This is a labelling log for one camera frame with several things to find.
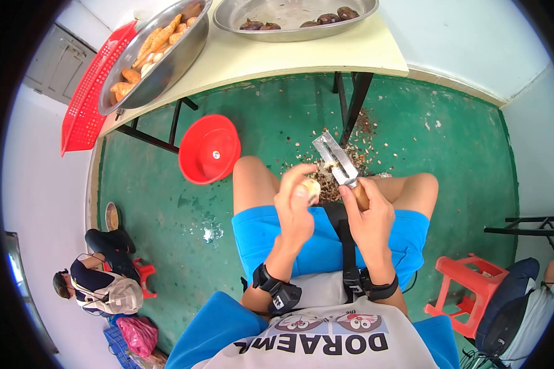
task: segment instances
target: roasted taro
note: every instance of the roasted taro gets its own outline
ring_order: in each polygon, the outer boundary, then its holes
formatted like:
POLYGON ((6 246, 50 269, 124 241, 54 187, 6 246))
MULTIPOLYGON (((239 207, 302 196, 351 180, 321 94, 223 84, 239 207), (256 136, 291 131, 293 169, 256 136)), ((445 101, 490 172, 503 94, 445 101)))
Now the roasted taro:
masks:
POLYGON ((348 6, 341 6, 339 9, 337 9, 337 14, 342 21, 347 21, 349 19, 359 17, 359 13, 349 8, 348 6))
POLYGON ((315 21, 307 21, 307 22, 302 23, 302 25, 299 26, 299 27, 302 28, 302 27, 313 27, 313 26, 320 26, 320 23, 315 22, 315 21))
POLYGON ((258 31, 263 26, 263 22, 251 21, 250 18, 246 18, 246 22, 240 26, 244 31, 258 31))
POLYGON ((333 14, 333 13, 328 13, 328 14, 322 14, 320 17, 318 17, 318 19, 316 19, 318 21, 318 23, 320 24, 332 24, 332 23, 336 23, 336 22, 340 22, 341 19, 339 18, 338 15, 336 14, 333 14))
POLYGON ((281 26, 277 23, 271 23, 267 22, 264 26, 259 28, 259 31, 272 31, 272 30, 280 30, 281 26))

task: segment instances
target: wooden tabletop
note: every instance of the wooden tabletop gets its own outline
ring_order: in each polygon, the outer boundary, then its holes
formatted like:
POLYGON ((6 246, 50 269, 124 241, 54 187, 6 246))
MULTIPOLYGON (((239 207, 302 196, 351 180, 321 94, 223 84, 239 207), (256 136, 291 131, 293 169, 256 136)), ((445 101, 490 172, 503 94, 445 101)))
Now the wooden tabletop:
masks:
POLYGON ((213 12, 220 1, 214 1, 209 10, 207 44, 184 76, 151 103, 126 110, 117 121, 115 113, 108 115, 100 136, 181 97, 254 78, 333 71, 408 75, 400 49, 378 13, 352 30, 332 37, 300 42, 259 42, 223 31, 213 24, 213 12))

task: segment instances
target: wooden handle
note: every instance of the wooden handle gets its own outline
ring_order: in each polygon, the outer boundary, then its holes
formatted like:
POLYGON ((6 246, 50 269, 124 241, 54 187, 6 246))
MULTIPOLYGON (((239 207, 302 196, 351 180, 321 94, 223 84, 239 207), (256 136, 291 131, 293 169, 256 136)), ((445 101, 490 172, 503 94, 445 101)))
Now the wooden handle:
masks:
POLYGON ((351 192, 355 195, 355 199, 357 199, 357 207, 359 208, 359 211, 366 211, 369 209, 369 197, 367 197, 365 188, 363 188, 359 181, 357 181, 357 186, 351 188, 351 192))

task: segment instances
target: pink plastic bag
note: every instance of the pink plastic bag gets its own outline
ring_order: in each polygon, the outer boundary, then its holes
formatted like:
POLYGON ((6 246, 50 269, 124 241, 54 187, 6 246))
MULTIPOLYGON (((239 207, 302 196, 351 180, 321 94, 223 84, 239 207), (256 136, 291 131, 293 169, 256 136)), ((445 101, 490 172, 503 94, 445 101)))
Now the pink plastic bag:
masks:
POLYGON ((158 329, 148 318, 119 318, 117 326, 131 351, 143 358, 152 354, 158 342, 158 329))

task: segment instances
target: metal blade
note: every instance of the metal blade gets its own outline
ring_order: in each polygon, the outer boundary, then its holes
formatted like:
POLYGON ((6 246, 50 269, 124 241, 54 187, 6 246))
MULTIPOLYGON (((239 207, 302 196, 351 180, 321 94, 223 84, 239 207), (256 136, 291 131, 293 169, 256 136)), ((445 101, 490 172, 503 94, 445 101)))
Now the metal blade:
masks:
POLYGON ((332 168, 332 175, 340 185, 352 186, 355 184, 359 174, 357 168, 351 163, 351 160, 349 160, 330 132, 324 132, 313 140, 312 144, 314 144, 314 147, 318 150, 325 163, 336 163, 337 166, 332 168))

